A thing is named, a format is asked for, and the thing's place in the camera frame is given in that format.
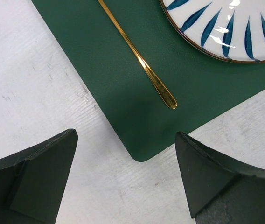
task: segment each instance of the white plate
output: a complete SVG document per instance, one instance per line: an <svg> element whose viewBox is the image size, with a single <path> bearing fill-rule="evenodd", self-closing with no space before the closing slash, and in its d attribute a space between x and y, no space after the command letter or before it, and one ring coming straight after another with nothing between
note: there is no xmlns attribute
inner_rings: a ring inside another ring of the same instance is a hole
<svg viewBox="0 0 265 224"><path fill-rule="evenodd" d="M265 62L265 0L160 0L193 46L232 62Z"/></svg>

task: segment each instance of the gold spoon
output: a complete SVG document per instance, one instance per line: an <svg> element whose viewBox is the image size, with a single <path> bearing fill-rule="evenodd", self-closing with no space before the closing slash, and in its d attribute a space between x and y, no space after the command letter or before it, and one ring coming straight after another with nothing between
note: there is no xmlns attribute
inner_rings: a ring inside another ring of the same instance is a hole
<svg viewBox="0 0 265 224"><path fill-rule="evenodd" d="M166 88L166 86L162 83L162 81L158 78L158 76L155 74L155 72L149 67L149 65L146 63L146 61L143 59L141 54L137 51L133 43L130 41L130 39L127 37L119 23L116 21L113 14L110 12L109 8L106 6L103 0L98 0L102 8L105 10L109 18L114 23L117 30L121 33L122 37L128 44L128 46L133 51L134 55L137 57L141 65L143 66L145 72L147 73L148 77L150 78L151 82L153 83L154 87L156 88L157 92L159 93L162 100L165 102L165 104L171 108L175 109L177 107L177 102L173 95L170 93L170 91Z"/></svg>

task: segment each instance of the white table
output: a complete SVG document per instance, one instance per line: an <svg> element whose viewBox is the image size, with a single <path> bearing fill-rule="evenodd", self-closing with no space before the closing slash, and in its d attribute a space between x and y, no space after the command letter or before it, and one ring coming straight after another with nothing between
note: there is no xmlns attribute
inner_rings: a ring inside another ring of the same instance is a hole
<svg viewBox="0 0 265 224"><path fill-rule="evenodd" d="M30 0L0 0L0 158L75 128L57 224L192 224L174 146L134 161ZM191 136L265 168L265 90Z"/></svg>

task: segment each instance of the black object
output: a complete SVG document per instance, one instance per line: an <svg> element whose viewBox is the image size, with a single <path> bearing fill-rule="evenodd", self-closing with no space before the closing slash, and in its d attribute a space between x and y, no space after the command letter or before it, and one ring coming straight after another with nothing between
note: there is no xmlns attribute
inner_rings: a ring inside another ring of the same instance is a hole
<svg viewBox="0 0 265 224"><path fill-rule="evenodd" d="M54 224L77 147L66 130L0 159L0 224Z"/></svg>
<svg viewBox="0 0 265 224"><path fill-rule="evenodd" d="M184 133L175 140L191 217L197 224L265 224L265 170Z"/></svg>

